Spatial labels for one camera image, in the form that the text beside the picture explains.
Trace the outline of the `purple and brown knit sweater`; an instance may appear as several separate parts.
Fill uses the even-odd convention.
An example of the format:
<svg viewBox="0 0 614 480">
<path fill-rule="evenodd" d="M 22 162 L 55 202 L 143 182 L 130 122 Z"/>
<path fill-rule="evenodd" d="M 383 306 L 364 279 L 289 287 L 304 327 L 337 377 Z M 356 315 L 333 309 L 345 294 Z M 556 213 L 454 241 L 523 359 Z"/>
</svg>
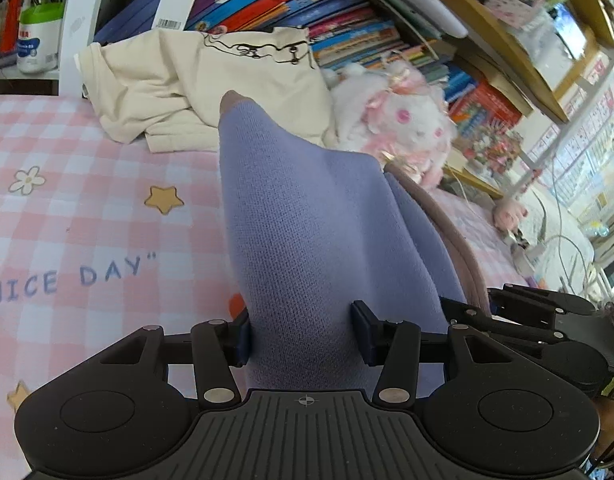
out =
<svg viewBox="0 0 614 480">
<path fill-rule="evenodd" d="M 434 334 L 448 327 L 443 299 L 488 309 L 471 247 L 402 171 L 299 139 L 234 91 L 219 143 L 226 237 L 254 332 L 250 386 L 372 391 L 380 372 L 354 340 L 357 300 Z"/>
</svg>

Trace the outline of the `cream printed t-shirt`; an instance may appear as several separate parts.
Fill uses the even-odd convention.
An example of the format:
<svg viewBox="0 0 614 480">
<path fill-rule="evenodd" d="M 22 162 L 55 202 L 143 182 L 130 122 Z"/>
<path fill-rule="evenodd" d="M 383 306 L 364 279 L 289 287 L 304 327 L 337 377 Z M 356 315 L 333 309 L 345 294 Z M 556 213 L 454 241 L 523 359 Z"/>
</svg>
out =
<svg viewBox="0 0 614 480">
<path fill-rule="evenodd" d="M 78 55 L 83 91 L 115 142 L 145 136 L 153 153 L 215 151 L 220 103 L 235 91 L 313 144 L 336 139 L 332 97 L 305 29 L 153 29 Z"/>
</svg>

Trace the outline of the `white green pen cup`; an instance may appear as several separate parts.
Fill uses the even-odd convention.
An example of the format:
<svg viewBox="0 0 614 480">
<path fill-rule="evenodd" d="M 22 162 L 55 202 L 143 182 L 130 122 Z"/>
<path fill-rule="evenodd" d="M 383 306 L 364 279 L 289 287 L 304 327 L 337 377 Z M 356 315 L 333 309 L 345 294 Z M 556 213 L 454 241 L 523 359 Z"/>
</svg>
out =
<svg viewBox="0 0 614 480">
<path fill-rule="evenodd" d="M 64 3 L 30 6 L 19 15 L 17 68 L 23 74 L 40 74 L 57 68 Z"/>
</svg>

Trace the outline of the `red tassel ornament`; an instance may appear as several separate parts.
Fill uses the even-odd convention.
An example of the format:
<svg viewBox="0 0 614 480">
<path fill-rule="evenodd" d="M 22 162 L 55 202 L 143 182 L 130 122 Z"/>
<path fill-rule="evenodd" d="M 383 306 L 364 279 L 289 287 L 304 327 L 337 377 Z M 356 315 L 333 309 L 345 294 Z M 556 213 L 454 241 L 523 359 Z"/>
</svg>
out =
<svg viewBox="0 0 614 480">
<path fill-rule="evenodd" d="M 0 33 L 0 58 L 15 52 L 18 37 L 18 17 L 22 0 L 8 0 L 4 25 Z"/>
</svg>

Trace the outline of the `pink white bunny plush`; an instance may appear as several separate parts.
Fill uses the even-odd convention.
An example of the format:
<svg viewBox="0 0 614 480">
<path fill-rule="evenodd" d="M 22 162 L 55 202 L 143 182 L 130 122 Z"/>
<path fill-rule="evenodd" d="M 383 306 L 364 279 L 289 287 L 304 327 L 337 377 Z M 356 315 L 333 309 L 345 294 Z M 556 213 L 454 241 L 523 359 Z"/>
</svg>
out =
<svg viewBox="0 0 614 480">
<path fill-rule="evenodd" d="M 458 135 L 444 90 L 404 58 L 370 70 L 350 63 L 326 68 L 336 123 L 336 148 L 395 162 L 426 190 L 436 188 Z"/>
</svg>

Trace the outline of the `row of colourful books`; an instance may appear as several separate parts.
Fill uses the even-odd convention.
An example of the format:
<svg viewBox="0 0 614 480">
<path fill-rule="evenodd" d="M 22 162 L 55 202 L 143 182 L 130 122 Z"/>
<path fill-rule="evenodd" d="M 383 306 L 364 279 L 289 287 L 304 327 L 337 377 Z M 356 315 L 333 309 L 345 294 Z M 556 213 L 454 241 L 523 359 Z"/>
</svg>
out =
<svg viewBox="0 0 614 480">
<path fill-rule="evenodd" d="M 95 34 L 107 46 L 152 29 L 159 0 L 132 0 Z M 370 70 L 404 58 L 430 84 L 444 90 L 449 103 L 478 85 L 478 77 L 456 65 L 456 50 L 424 15 L 404 0 L 195 0 L 183 30 L 223 35 L 305 29 L 320 67 L 341 70 L 359 63 Z"/>
</svg>

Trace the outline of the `pink checkered desk mat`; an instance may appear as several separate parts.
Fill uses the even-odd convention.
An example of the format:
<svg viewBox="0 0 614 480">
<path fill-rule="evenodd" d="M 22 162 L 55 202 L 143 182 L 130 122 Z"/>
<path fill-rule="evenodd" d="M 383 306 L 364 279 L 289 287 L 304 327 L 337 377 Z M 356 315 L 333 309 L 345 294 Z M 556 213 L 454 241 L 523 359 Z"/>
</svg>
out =
<svg viewBox="0 0 614 480">
<path fill-rule="evenodd" d="M 17 391 L 144 326 L 225 318 L 235 295 L 219 153 L 154 154 L 86 101 L 0 96 L 0 479 L 29 471 Z"/>
</svg>

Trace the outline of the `colourful bead ornament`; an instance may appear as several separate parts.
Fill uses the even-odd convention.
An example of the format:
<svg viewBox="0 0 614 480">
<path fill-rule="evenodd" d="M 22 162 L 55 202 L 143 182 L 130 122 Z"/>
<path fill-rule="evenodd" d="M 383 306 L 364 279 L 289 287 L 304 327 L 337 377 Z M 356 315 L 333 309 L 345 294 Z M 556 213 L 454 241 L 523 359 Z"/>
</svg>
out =
<svg viewBox="0 0 614 480">
<path fill-rule="evenodd" d="M 492 174 L 504 174 L 520 156 L 522 136 L 500 119 L 475 127 L 467 136 L 461 152 L 467 160 L 474 160 Z"/>
</svg>

